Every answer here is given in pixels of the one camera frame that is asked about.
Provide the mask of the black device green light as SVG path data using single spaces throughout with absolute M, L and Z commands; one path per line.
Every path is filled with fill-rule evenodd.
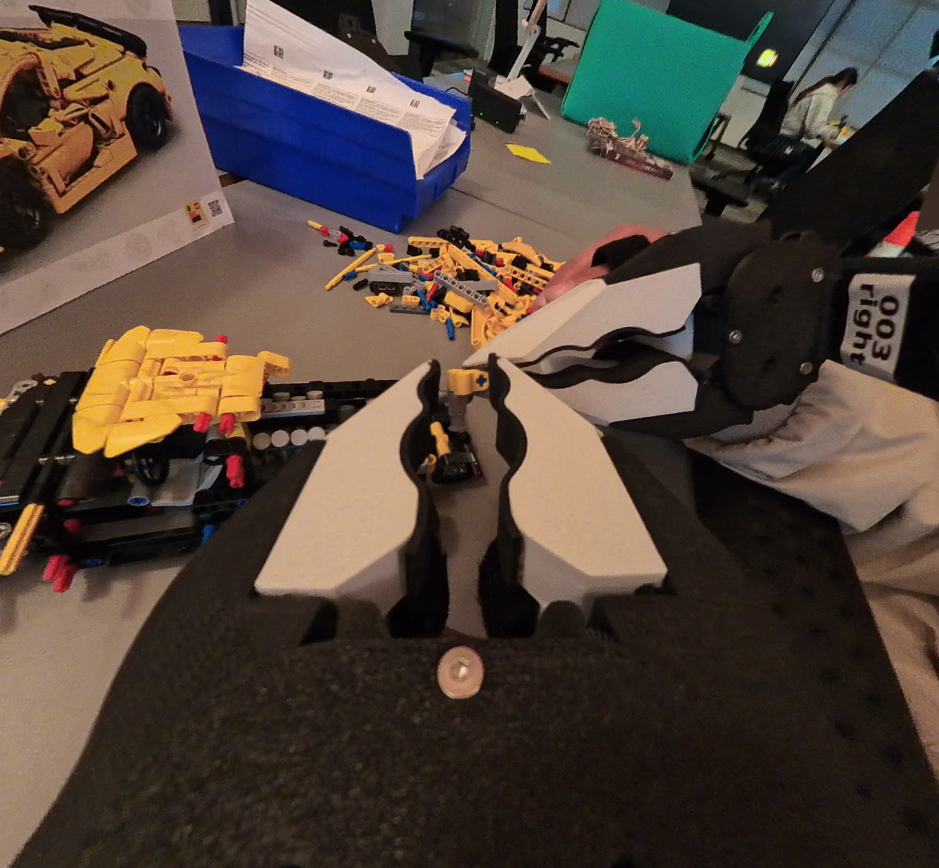
M 491 77 L 478 69 L 471 73 L 468 96 L 472 115 L 506 134 L 514 134 L 525 116 L 522 101 L 499 91 Z

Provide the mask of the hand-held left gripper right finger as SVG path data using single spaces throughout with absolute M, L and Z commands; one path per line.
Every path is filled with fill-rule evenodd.
M 497 414 L 496 537 L 479 568 L 489 637 L 529 637 L 554 603 L 655 590 L 668 569 L 601 432 L 510 361 L 487 360 Z

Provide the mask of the blue plastic bin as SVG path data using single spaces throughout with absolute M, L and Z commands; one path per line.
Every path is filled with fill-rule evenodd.
M 179 36 L 221 170 L 400 232 L 467 168 L 473 117 L 460 94 L 412 84 L 450 105 L 463 132 L 452 156 L 418 180 L 405 132 L 240 69 L 243 28 L 183 25 Z

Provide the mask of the small black brick assembly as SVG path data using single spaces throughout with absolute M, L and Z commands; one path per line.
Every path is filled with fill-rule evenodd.
M 417 470 L 426 482 L 455 485 L 482 478 L 483 470 L 467 430 L 452 430 L 432 419 L 429 433 L 430 452 Z

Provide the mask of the green folding box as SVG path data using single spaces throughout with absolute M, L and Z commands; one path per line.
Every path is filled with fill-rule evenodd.
M 560 113 L 581 125 L 637 120 L 652 154 L 689 164 L 772 16 L 737 40 L 630 0 L 600 0 Z

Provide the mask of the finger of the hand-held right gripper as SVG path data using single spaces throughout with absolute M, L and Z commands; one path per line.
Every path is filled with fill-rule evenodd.
M 498 334 L 464 360 L 480 367 L 495 354 L 532 365 L 560 349 L 586 350 L 611 334 L 679 332 L 701 296 L 700 265 L 608 284 L 596 278 L 575 287 Z
M 557 357 L 529 376 L 595 425 L 615 425 L 694 411 L 699 382 L 678 356 L 627 346 L 611 357 Z

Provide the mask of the wooden skeleton model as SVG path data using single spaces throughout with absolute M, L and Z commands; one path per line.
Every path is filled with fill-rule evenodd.
M 649 137 L 641 133 L 641 123 L 634 119 L 633 132 L 618 134 L 614 122 L 604 117 L 590 119 L 586 131 L 588 149 L 593 155 L 650 177 L 669 181 L 674 169 L 663 158 L 649 151 Z

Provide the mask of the white paper sheets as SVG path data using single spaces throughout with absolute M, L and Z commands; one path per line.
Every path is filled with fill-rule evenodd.
M 418 179 L 465 140 L 452 105 L 269 0 L 246 0 L 241 68 L 407 133 Z

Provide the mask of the small yellow grey brick assembly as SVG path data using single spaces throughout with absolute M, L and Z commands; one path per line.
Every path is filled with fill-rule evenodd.
M 447 373 L 445 404 L 449 416 L 449 431 L 467 432 L 467 408 L 476 394 L 487 394 L 489 376 L 479 369 L 451 369 Z

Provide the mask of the toy car instruction booklet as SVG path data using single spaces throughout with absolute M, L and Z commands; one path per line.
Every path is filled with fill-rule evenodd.
M 1 0 L 1 329 L 232 223 L 171 0 Z

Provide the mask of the person's right hand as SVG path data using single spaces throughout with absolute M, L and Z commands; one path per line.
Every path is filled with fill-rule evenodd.
M 640 251 L 669 233 L 644 226 L 624 224 L 564 263 L 534 301 L 537 311 L 567 291 L 603 277 Z

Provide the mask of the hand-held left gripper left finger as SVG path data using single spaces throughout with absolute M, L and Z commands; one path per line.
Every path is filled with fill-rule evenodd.
M 439 363 L 424 362 L 335 429 L 255 592 L 364 601 L 393 636 L 440 636 L 447 560 L 435 501 L 418 475 L 435 446 L 439 388 Z

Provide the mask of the pile of loose bricks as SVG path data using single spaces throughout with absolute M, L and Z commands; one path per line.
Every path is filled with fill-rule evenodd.
M 530 315 L 565 265 L 521 237 L 476 239 L 458 226 L 393 243 L 340 225 L 307 225 L 325 248 L 348 260 L 327 290 L 350 287 L 374 310 L 429 318 L 451 341 L 466 329 L 475 348 Z

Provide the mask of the person's right forearm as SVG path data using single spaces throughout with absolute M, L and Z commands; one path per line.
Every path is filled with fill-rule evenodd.
M 937 403 L 827 362 L 794 404 L 686 446 L 839 522 L 937 771 Z

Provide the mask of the partly built toy car chassis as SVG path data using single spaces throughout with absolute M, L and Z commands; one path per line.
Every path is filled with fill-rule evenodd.
M 394 383 L 290 373 L 222 335 L 137 326 L 89 370 L 16 383 L 2 400 L 2 577 L 43 561 L 63 593 L 82 570 L 189 553 Z

